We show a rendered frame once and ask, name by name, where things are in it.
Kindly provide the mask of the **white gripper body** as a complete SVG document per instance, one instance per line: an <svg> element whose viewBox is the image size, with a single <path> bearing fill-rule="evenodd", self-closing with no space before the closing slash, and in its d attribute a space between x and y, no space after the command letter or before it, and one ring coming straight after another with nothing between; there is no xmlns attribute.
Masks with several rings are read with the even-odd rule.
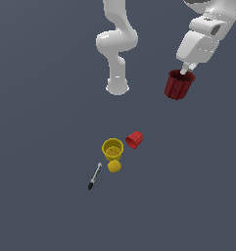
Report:
<svg viewBox="0 0 236 251"><path fill-rule="evenodd" d="M206 63L225 36L227 22L200 16L189 24L176 52L176 58L185 63Z"/></svg>

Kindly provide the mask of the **dark red ribbed cup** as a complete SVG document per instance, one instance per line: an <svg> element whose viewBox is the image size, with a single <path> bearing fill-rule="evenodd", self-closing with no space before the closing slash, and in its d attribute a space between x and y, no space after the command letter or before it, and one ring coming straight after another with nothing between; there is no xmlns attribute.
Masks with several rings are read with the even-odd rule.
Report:
<svg viewBox="0 0 236 251"><path fill-rule="evenodd" d="M165 95L174 100L183 99L194 80L195 76L190 72L182 75L180 70L170 71L165 86Z"/></svg>

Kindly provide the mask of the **small bright red ribbed cup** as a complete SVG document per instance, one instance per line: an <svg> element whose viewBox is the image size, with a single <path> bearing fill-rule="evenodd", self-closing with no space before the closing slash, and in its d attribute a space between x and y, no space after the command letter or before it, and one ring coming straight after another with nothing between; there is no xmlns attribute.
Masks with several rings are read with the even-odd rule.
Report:
<svg viewBox="0 0 236 251"><path fill-rule="evenodd" d="M134 131L125 139L125 142L132 149L136 149L142 140L143 134L140 131Z"/></svg>

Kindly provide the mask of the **yellow cup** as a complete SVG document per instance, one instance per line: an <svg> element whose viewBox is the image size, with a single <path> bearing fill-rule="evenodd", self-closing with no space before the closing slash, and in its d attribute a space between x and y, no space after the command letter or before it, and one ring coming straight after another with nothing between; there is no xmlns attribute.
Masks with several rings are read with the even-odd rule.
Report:
<svg viewBox="0 0 236 251"><path fill-rule="evenodd" d="M123 143L117 138L109 138L103 143L102 152L108 161L118 161L123 153Z"/></svg>

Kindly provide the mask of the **grey pen with black tip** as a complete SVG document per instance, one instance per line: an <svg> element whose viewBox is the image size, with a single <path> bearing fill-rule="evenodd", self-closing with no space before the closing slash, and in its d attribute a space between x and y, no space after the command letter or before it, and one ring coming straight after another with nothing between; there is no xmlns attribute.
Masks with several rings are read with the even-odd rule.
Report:
<svg viewBox="0 0 236 251"><path fill-rule="evenodd" d="M97 168L96 168L96 170L95 170L95 172L94 172L94 174L88 184L88 190L92 189L94 182L96 181L96 177L97 177L98 173L100 172L101 168L102 168L102 163L98 163Z"/></svg>

